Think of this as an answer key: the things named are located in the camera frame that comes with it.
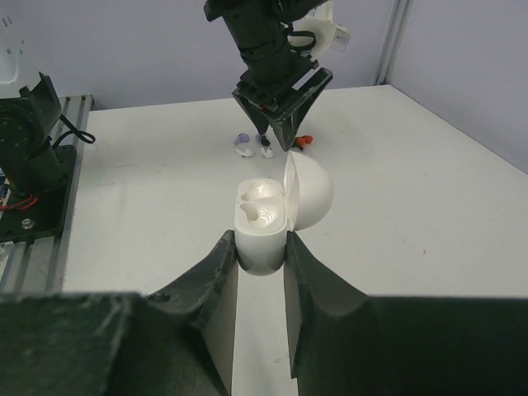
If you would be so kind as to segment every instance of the wall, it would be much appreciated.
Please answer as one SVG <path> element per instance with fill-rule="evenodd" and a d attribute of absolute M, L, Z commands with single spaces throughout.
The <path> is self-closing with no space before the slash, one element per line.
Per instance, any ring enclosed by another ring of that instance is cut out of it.
<path fill-rule="evenodd" d="M 7 0 L 59 95 L 92 93 L 99 108 L 229 97 L 245 65 L 205 0 Z M 350 28 L 345 54 L 325 54 L 333 87 L 374 81 L 394 0 L 335 0 Z"/>
<path fill-rule="evenodd" d="M 414 0 L 389 81 L 528 172 L 527 70 L 526 0 Z"/>

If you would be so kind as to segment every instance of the white table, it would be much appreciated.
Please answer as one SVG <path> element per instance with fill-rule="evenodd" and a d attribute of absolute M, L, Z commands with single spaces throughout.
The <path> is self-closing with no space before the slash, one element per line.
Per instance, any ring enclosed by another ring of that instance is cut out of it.
<path fill-rule="evenodd" d="M 65 291 L 151 293 L 233 227 L 239 182 L 285 155 L 240 158 L 233 100 L 91 113 Z M 528 296 L 528 176 L 392 87 L 324 92 L 301 134 L 333 175 L 328 217 L 300 233 L 369 294 Z M 233 395 L 296 395 L 282 274 L 241 273 Z"/>

